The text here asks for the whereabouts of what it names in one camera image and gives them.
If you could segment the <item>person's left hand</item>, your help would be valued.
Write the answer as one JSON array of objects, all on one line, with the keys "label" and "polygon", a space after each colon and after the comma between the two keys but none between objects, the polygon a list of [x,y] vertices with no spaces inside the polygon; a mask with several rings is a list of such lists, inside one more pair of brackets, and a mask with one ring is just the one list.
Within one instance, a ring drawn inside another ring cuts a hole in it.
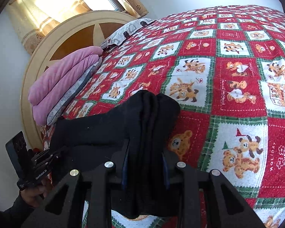
[{"label": "person's left hand", "polygon": [[43,195],[44,198],[47,197],[52,189],[53,185],[51,184],[51,181],[45,177],[41,180],[41,185],[22,190],[20,195],[26,204],[32,206],[33,208],[37,208],[41,203],[40,196]]}]

